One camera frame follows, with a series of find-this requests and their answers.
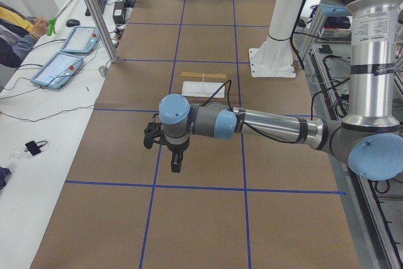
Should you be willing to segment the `person's hand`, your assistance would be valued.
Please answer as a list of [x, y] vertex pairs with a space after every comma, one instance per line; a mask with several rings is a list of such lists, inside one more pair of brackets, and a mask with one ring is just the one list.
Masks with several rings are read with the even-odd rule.
[[39, 37], [44, 36], [48, 30], [48, 21], [43, 17], [37, 17], [34, 19], [34, 25], [32, 33], [38, 35]]

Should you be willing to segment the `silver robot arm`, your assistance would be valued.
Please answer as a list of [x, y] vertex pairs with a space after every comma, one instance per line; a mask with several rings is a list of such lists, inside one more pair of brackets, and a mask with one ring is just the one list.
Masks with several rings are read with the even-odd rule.
[[191, 135], [230, 139], [252, 132], [285, 144], [307, 144], [372, 181], [402, 172], [400, 123], [393, 117], [396, 27], [402, 0], [322, 0], [327, 16], [351, 16], [349, 108], [340, 121], [286, 117], [212, 100], [192, 105], [165, 96], [144, 131], [144, 146], [165, 145], [171, 169], [181, 170]]

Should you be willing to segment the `person's forearm grey sleeve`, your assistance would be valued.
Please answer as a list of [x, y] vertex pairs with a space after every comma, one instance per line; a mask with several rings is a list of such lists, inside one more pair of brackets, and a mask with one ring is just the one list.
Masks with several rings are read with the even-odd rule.
[[5, 27], [1, 27], [1, 64], [19, 67], [35, 46], [37, 39], [29, 33], [21, 37]]

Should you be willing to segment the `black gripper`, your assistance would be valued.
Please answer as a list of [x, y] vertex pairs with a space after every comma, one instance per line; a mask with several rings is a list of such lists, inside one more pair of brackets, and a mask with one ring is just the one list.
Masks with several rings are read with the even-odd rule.
[[189, 146], [189, 142], [184, 142], [182, 144], [167, 144], [167, 148], [173, 153], [171, 158], [171, 171], [173, 173], [181, 172], [183, 153], [185, 152], [185, 150], [187, 150], [187, 148], [189, 148]]

